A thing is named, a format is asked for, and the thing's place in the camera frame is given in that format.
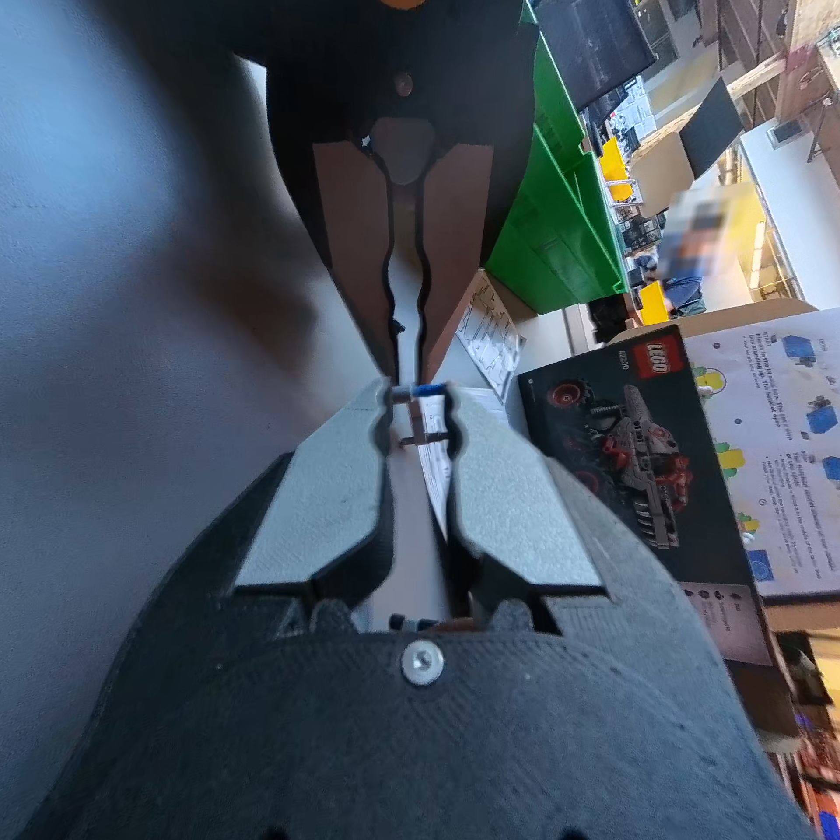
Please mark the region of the grey lego beam blue pin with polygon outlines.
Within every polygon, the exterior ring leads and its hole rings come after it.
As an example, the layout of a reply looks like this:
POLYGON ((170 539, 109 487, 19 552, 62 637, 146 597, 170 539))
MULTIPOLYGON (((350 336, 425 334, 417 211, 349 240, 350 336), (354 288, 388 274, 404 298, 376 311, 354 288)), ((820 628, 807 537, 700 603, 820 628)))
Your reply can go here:
POLYGON ((446 422, 442 431, 429 432, 425 422, 423 400, 432 397, 447 396, 447 386, 443 384, 394 385, 389 392, 391 406, 406 406, 412 435, 399 441, 400 448, 423 447, 443 443, 449 439, 446 422))

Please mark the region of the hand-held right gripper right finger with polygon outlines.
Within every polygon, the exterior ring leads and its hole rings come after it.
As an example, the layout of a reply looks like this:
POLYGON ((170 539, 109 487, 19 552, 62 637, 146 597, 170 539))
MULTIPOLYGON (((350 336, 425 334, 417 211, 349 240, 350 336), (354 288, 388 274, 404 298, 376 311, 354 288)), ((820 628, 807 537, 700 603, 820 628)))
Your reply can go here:
POLYGON ((466 391, 446 387, 447 533, 468 592, 603 592, 549 462, 466 391))

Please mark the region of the white lego instruction booklet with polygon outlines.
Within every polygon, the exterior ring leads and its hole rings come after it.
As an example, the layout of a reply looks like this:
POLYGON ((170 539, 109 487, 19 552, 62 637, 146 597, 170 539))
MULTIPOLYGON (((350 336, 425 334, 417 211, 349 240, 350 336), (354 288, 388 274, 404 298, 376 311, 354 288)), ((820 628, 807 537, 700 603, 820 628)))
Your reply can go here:
MULTIPOLYGON (((523 338, 489 275, 479 270, 470 287, 465 309, 455 336, 486 382, 485 387, 466 389, 468 395, 490 415, 509 424, 505 402, 521 358, 523 338)), ((451 463, 444 439, 432 436, 445 432, 444 398, 425 395, 419 399, 428 442, 418 455, 427 497, 443 537, 447 537, 446 506, 451 463)))

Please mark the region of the small black flat panel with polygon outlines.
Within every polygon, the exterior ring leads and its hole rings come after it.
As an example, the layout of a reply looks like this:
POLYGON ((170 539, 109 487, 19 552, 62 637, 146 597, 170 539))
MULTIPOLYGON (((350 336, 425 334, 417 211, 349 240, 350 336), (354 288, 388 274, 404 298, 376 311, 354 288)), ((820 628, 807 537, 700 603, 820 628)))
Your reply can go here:
POLYGON ((718 78, 679 131, 679 139, 695 180, 720 159, 742 131, 739 110, 726 81, 718 78))

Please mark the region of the large black flat panel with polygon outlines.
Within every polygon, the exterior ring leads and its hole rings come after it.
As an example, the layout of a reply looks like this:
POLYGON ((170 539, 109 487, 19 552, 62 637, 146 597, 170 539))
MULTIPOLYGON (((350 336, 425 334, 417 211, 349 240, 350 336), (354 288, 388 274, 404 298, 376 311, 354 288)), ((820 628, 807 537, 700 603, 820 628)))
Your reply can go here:
POLYGON ((541 1, 534 13, 578 112, 656 62, 629 1, 541 1))

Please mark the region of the green plastic bin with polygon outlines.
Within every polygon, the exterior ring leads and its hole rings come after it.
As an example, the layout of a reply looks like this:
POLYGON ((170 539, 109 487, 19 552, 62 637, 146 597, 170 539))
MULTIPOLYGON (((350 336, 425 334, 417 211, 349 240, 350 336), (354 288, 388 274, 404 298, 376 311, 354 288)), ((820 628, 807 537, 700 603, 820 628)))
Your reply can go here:
POLYGON ((521 23, 535 25, 538 31, 532 72, 532 141, 526 174, 526 180, 534 180, 539 165, 549 158, 561 173, 575 169, 585 159, 596 158, 530 2, 522 4, 521 23))
POLYGON ((525 176, 484 270, 538 314, 628 290, 593 153, 564 171, 533 126, 525 176))

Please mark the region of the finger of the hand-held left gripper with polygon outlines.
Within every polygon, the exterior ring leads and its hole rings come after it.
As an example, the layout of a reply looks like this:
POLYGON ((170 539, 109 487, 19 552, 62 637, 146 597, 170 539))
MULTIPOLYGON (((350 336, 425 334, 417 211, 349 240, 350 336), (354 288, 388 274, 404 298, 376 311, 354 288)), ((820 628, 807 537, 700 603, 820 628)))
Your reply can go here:
POLYGON ((416 374, 429 384, 455 336, 480 267, 494 150, 457 143, 422 174, 415 248, 422 269, 416 374))
POLYGON ((378 370, 397 382, 391 183, 382 161, 348 140, 312 146, 329 272, 378 370))

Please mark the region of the black lego set box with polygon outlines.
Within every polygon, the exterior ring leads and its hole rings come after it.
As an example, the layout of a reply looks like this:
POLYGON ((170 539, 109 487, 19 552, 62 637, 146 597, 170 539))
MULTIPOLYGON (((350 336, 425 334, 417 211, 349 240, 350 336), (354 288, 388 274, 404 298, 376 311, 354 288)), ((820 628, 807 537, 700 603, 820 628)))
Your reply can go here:
POLYGON ((533 444, 653 551, 721 656, 774 666, 679 328, 525 371, 518 388, 533 444))

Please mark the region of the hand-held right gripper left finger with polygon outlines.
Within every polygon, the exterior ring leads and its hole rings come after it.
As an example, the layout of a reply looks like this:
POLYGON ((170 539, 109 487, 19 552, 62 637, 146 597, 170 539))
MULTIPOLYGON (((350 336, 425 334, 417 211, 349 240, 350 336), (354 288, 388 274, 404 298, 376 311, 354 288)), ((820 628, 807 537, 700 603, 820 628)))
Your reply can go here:
POLYGON ((238 592, 374 592, 392 570, 392 383, 375 379, 291 455, 238 592))

